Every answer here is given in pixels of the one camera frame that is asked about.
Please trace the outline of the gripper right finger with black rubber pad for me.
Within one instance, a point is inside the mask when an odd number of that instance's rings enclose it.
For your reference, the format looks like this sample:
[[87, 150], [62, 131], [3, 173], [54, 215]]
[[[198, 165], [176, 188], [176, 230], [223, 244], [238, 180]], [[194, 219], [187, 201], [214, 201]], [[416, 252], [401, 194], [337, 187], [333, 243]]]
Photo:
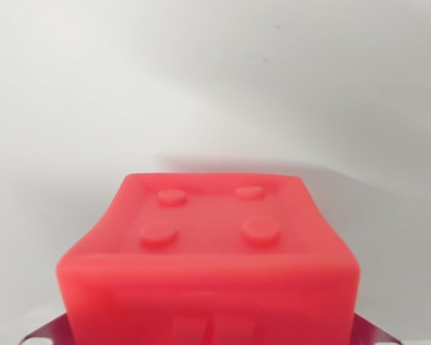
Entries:
[[353, 318], [352, 345], [401, 344], [402, 342], [359, 314]]

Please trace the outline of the gripper left finger with black rubber pad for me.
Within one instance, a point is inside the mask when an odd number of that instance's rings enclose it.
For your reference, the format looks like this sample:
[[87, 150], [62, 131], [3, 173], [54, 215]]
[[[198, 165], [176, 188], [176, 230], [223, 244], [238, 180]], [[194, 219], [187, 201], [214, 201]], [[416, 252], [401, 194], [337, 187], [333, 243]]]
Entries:
[[67, 314], [51, 320], [37, 330], [27, 334], [19, 343], [25, 344], [30, 339], [48, 341], [48, 344], [74, 345], [75, 340], [68, 321]]

